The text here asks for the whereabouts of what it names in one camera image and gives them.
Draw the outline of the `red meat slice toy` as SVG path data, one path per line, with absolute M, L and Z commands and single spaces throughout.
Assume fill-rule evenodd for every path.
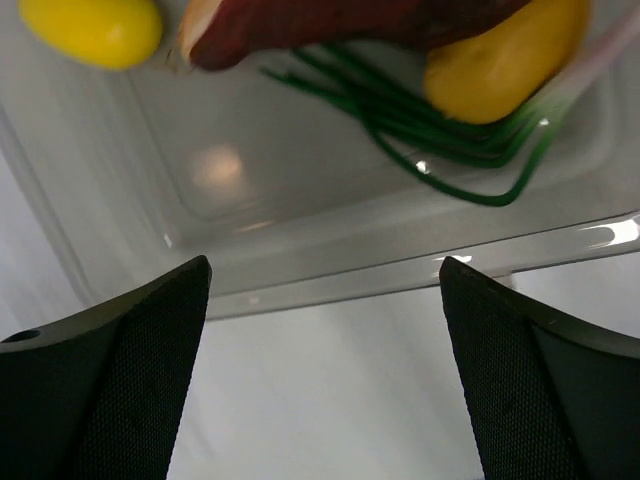
M 176 40 L 182 59 L 206 71 L 231 68 L 265 50 L 381 40 L 428 50 L 484 33 L 522 1 L 191 1 Z

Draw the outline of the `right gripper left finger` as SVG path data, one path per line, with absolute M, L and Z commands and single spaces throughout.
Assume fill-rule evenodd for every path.
M 198 256 L 1 344 L 5 479 L 163 479 L 206 319 Z

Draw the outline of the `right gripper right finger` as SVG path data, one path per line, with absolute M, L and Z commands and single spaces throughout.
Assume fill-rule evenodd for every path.
M 440 291 L 488 479 L 635 479 L 639 342 L 446 258 Z

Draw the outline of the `green onion toy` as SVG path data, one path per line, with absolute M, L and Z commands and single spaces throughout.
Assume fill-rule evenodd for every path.
M 444 116 L 425 97 L 415 95 L 349 48 L 324 46 L 324 57 L 304 49 L 297 60 L 326 77 L 322 87 L 293 73 L 271 78 L 315 96 L 356 119 L 392 161 L 433 189 L 476 205 L 502 207 L 523 192 L 568 112 L 609 64 L 639 34 L 639 11 L 631 8 L 604 33 L 586 41 L 574 57 L 536 90 L 518 109 L 489 124 L 474 125 Z M 403 143 L 435 158 L 476 169 L 500 169 L 528 152 L 513 186 L 499 195 L 482 195 L 437 178 L 423 163 L 410 161 L 396 149 Z

